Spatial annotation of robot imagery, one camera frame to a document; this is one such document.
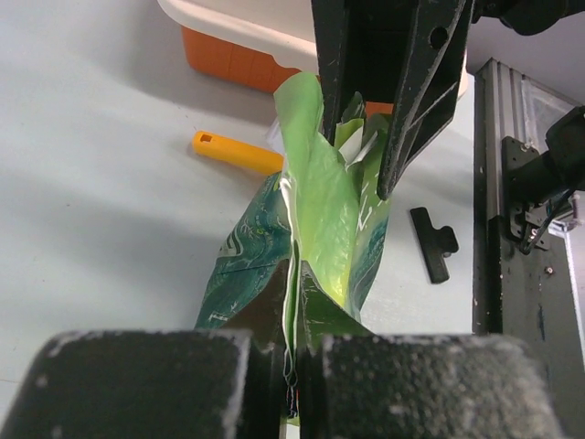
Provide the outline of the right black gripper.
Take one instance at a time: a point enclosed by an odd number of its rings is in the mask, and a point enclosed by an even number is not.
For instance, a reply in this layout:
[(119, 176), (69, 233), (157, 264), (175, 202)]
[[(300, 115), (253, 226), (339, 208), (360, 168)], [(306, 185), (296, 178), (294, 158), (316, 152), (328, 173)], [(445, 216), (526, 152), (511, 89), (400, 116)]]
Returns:
[(387, 199), (454, 116), (473, 2), (313, 0), (311, 7), (324, 137), (335, 140), (351, 93), (394, 102), (377, 187)]

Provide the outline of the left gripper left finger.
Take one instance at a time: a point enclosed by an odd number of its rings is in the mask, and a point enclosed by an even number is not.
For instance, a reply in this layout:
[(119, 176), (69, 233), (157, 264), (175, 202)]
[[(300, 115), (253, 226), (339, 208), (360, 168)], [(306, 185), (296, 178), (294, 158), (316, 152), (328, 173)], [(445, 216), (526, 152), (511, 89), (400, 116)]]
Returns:
[(220, 329), (74, 331), (34, 358), (4, 438), (283, 438), (289, 264)]

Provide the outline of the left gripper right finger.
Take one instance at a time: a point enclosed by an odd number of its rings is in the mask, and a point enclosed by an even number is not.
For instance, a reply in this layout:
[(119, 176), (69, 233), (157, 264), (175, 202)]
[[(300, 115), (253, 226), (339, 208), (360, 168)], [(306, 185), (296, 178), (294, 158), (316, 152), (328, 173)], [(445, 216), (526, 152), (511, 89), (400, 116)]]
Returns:
[(533, 354), (498, 335), (378, 335), (298, 282), (303, 438), (561, 438)]

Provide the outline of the green litter bag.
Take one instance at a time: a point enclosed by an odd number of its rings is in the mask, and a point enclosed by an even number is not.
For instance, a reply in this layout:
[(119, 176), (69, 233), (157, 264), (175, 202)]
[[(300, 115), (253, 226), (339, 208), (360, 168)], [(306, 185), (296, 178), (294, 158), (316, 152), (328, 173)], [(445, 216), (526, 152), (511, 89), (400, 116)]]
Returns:
[(390, 203), (379, 198), (377, 183), (391, 119), (367, 114), (355, 94), (334, 140), (326, 140), (321, 85), (307, 72), (285, 81), (274, 100), (268, 141), (284, 168), (264, 180), (220, 247), (197, 327), (226, 325), (284, 272), (277, 329), (284, 336), (287, 415), (296, 419), (299, 347), (362, 327), (388, 226)]

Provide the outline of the orange plastic scoop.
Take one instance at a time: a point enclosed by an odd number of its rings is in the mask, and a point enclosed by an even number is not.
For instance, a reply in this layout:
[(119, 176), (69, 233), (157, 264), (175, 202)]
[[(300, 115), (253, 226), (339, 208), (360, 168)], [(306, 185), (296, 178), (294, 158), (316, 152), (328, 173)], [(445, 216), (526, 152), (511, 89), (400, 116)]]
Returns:
[(191, 145), (197, 155), (265, 176), (282, 171), (284, 164), (283, 156), (276, 152), (205, 131), (196, 132)]

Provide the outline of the black bag clip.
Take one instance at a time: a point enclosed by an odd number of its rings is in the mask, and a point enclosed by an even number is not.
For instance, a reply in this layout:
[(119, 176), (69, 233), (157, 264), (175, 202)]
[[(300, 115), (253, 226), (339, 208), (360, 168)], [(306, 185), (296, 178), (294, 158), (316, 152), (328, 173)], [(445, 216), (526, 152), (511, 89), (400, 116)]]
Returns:
[(411, 209), (409, 214), (431, 283), (447, 282), (450, 274), (445, 259), (460, 249), (453, 228), (435, 229), (429, 211), (424, 207)]

